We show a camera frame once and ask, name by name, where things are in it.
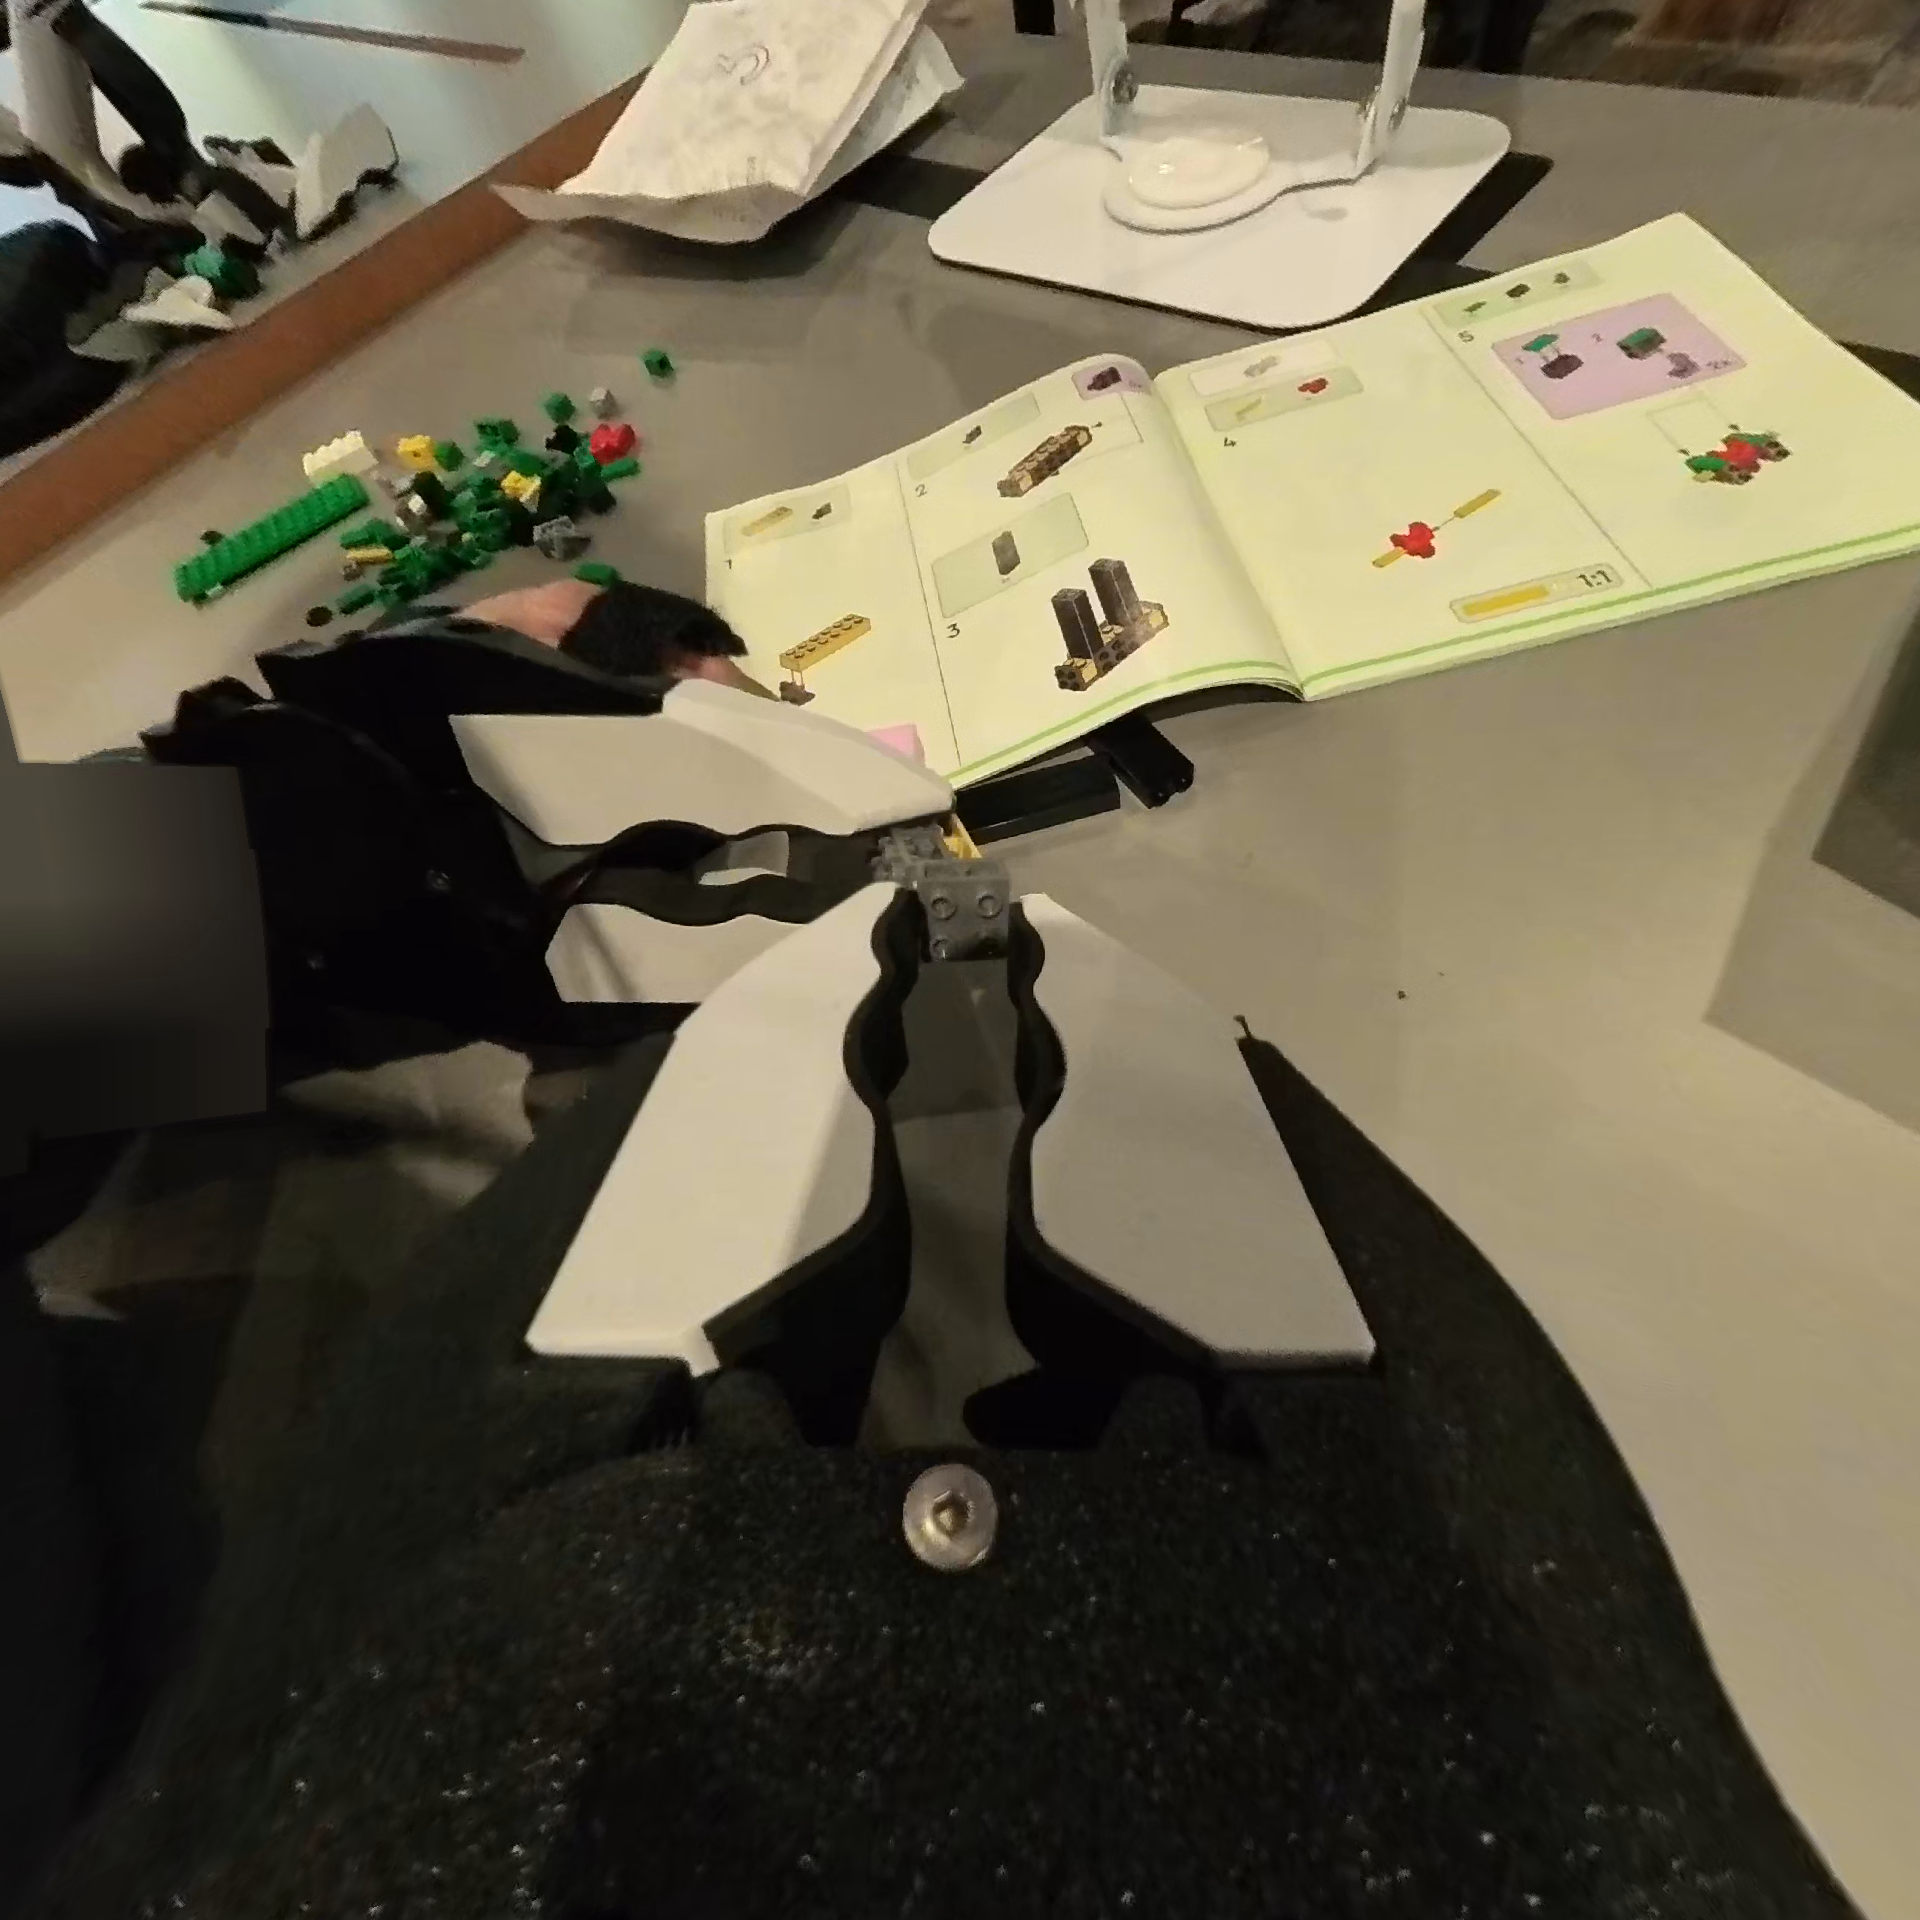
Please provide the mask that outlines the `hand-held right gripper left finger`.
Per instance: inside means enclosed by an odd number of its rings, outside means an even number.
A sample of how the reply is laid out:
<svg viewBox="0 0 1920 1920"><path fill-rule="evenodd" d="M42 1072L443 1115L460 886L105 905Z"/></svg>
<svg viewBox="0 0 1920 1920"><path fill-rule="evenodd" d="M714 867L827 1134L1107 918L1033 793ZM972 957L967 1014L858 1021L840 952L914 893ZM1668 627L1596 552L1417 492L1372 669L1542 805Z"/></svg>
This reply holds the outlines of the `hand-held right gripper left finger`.
<svg viewBox="0 0 1920 1920"><path fill-rule="evenodd" d="M527 1331L552 1361L678 1361L712 1376L866 1219L881 1096L858 1020L918 953L918 904L873 883L734 972L675 1034Z"/></svg>

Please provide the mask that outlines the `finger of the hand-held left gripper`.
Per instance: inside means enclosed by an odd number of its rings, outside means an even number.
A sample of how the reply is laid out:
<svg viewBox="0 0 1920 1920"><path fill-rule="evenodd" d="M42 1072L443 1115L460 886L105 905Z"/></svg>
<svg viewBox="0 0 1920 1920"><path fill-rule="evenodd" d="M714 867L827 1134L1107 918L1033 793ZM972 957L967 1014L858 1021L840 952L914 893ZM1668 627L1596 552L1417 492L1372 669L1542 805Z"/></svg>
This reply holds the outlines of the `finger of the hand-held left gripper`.
<svg viewBox="0 0 1920 1920"><path fill-rule="evenodd" d="M567 1004L697 1004L868 891L888 896L889 885L866 858L820 869L771 858L688 869L590 861L555 896L544 963Z"/></svg>
<svg viewBox="0 0 1920 1920"><path fill-rule="evenodd" d="M858 837L953 811L944 778L876 736L707 682L675 683L654 713L456 713L449 728L470 780L552 848L647 826Z"/></svg>

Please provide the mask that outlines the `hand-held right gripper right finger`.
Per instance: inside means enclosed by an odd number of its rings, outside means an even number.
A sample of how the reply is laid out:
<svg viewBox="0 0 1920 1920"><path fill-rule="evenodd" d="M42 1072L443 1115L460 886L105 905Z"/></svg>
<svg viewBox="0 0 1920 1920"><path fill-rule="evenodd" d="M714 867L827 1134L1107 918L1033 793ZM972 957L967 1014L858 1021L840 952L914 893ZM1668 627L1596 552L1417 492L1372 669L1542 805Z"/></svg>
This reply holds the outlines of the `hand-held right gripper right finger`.
<svg viewBox="0 0 1920 1920"><path fill-rule="evenodd" d="M1027 1276L1172 1361L1367 1366L1377 1338L1234 1020L1047 896L1019 904L1007 968Z"/></svg>

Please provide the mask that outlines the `dark grey toy brick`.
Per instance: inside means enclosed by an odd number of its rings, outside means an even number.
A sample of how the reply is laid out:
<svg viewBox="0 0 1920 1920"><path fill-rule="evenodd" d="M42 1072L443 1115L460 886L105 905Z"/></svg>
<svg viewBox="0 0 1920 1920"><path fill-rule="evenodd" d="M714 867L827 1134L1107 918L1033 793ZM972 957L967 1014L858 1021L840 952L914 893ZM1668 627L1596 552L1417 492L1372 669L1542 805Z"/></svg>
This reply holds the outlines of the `dark grey toy brick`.
<svg viewBox="0 0 1920 1920"><path fill-rule="evenodd" d="M907 869L889 856L884 832L873 876L913 893L924 917L927 953L935 963L964 963L1003 953L1016 898L1009 870L990 858Z"/></svg>

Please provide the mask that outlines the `grey desk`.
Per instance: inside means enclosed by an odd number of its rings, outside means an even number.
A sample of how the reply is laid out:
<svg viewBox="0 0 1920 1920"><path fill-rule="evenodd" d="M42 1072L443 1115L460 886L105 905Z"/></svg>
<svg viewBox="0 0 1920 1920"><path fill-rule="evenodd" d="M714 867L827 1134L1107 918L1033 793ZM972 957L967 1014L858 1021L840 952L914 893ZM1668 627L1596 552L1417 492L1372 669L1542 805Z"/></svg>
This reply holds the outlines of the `grey desk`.
<svg viewBox="0 0 1920 1920"><path fill-rule="evenodd" d="M1119 345L1228 333L932 261L914 171L759 246L527 229L4 587L33 761L249 669L296 572L168 613L186 508L265 496L302 425L482 408L510 298L614 364L666 502L618 552L696 587L702 517ZM1916 1915L1916 562L1328 705L1170 716L1195 790L1016 845L1334 1097L1518 1286L1651 1502L1720 1678L1867 1915Z"/></svg>

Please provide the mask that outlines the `person's left hand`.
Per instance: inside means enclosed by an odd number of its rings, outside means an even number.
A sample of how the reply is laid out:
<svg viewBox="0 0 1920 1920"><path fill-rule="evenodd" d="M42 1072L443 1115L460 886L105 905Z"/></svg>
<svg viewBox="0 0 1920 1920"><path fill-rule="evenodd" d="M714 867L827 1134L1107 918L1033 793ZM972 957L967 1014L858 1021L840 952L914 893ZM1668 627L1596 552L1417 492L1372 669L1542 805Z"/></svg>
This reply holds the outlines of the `person's left hand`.
<svg viewBox="0 0 1920 1920"><path fill-rule="evenodd" d="M460 608L460 614L491 629L513 632L548 648L563 648L567 635L607 596L607 589L577 579L555 579Z"/></svg>

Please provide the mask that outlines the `black long toy brick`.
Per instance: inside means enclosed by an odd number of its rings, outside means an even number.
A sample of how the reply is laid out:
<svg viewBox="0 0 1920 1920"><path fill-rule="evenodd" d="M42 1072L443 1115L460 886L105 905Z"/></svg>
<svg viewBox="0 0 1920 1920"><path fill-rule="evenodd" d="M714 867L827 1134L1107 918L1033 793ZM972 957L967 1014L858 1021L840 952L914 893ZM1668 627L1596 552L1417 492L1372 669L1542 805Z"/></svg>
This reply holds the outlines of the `black long toy brick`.
<svg viewBox="0 0 1920 1920"><path fill-rule="evenodd" d="M1144 809L1161 809L1194 788L1194 761L1138 713L1094 730L1086 746Z"/></svg>
<svg viewBox="0 0 1920 1920"><path fill-rule="evenodd" d="M956 793L956 818L979 845L1076 826L1120 809L1120 781L1097 754L996 774Z"/></svg>

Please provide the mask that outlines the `pile of small toy bricks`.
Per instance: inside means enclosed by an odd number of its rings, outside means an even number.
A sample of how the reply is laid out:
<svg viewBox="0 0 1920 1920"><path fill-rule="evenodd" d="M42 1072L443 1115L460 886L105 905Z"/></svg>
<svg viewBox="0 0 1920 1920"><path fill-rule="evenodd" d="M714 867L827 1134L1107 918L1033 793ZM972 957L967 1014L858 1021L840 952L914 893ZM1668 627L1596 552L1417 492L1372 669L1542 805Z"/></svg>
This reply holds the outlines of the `pile of small toy bricks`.
<svg viewBox="0 0 1920 1920"><path fill-rule="evenodd" d="M271 569L319 552L324 594L304 625L409 613L505 557L528 553L567 580L619 585L595 534L642 476L644 436L611 389L548 390L539 421L478 417L467 438L409 435L387 445L355 429L304 456L304 489L231 529L207 531L171 569L180 608L207 610Z"/></svg>

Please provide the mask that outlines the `brown wooden strip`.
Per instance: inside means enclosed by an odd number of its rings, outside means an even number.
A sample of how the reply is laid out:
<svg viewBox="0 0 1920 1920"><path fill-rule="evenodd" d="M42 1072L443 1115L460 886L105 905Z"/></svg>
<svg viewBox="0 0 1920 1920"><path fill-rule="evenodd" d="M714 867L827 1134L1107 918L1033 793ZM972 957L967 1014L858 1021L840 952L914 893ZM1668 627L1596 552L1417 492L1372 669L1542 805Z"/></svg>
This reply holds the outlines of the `brown wooden strip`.
<svg viewBox="0 0 1920 1920"><path fill-rule="evenodd" d="M619 81L443 200L362 229L355 249L324 246L319 276L233 336L129 384L4 464L4 582L520 241L528 222L500 187L554 187L580 171L639 84L641 75Z"/></svg>

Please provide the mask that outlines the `crumpled white paper bag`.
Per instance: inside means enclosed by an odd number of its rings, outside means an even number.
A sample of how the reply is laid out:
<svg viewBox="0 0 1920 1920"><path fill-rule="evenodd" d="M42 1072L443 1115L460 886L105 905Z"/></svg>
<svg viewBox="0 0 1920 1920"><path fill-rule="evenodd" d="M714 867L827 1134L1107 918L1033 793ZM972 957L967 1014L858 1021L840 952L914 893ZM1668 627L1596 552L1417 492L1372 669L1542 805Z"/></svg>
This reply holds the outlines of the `crumpled white paper bag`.
<svg viewBox="0 0 1920 1920"><path fill-rule="evenodd" d="M924 2L690 4L580 174L496 195L534 225L750 245L960 88Z"/></svg>

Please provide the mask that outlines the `green instruction booklet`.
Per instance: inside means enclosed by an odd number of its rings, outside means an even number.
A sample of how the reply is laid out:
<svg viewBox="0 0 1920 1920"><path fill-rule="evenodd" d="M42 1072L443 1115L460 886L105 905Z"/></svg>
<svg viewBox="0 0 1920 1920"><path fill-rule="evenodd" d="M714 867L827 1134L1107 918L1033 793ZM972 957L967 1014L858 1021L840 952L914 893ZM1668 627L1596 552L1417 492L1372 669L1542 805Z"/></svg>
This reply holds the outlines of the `green instruction booklet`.
<svg viewBox="0 0 1920 1920"><path fill-rule="evenodd" d="M956 786L1916 544L1916 397L1686 216L1160 376L1096 353L704 525L758 678Z"/></svg>

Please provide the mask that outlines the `white stand base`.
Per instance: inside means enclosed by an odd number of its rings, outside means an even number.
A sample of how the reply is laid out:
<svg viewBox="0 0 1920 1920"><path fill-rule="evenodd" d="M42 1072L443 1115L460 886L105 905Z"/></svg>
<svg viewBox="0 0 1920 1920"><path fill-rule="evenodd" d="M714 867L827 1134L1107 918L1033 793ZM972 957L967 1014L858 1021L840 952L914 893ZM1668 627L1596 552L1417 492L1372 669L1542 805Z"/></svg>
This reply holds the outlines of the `white stand base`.
<svg viewBox="0 0 1920 1920"><path fill-rule="evenodd" d="M1360 102L1146 84L1122 8L1079 11L1090 97L932 222L947 267L1313 329L1370 304L1510 156L1495 116L1411 107L1427 4L1390 8Z"/></svg>

